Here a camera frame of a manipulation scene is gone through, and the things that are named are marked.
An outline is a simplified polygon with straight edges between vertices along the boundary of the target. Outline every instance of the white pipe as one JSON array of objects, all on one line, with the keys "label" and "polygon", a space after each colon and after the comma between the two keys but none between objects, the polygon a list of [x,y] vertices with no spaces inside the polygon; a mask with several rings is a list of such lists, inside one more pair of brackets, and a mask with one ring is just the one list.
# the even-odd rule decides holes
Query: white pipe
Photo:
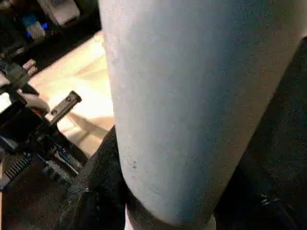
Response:
[{"label": "white pipe", "polygon": [[100,0],[123,175],[155,219],[128,205],[141,229],[209,220],[297,48],[304,7]]}]

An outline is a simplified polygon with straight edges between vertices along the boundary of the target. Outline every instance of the black fabric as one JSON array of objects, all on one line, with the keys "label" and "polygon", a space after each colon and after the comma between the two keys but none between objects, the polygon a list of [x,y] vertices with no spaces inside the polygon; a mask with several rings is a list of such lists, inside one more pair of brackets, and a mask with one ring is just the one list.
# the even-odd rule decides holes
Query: black fabric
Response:
[{"label": "black fabric", "polygon": [[123,230],[127,187],[113,127],[68,192],[56,230]]}]

